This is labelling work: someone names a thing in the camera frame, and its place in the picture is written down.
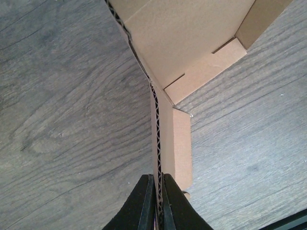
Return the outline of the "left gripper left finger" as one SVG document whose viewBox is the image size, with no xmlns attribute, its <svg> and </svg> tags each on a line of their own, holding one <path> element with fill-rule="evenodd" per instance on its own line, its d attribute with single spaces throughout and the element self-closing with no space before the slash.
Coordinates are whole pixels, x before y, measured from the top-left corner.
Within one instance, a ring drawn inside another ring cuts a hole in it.
<svg viewBox="0 0 307 230">
<path fill-rule="evenodd" d="M 154 176 L 140 177 L 120 211 L 103 230 L 153 230 L 155 222 Z"/>
</svg>

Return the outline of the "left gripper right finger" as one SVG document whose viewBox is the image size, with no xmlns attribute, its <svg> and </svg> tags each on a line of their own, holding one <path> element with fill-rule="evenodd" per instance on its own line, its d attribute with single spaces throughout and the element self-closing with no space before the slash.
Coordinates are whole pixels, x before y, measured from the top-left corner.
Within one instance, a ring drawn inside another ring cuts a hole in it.
<svg viewBox="0 0 307 230">
<path fill-rule="evenodd" d="M 163 229 L 211 230 L 212 227 L 194 210 L 174 178 L 164 174 L 162 181 Z"/>
</svg>

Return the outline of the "brown cardboard box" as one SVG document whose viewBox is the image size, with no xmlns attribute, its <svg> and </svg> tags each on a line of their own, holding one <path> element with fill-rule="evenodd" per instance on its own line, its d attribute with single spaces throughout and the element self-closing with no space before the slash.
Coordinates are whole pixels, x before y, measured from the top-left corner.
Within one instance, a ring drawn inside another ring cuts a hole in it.
<svg viewBox="0 0 307 230">
<path fill-rule="evenodd" d="M 162 181 L 192 184 L 190 115 L 176 105 L 246 55 L 288 0 L 108 0 L 151 90 L 154 229 Z"/>
</svg>

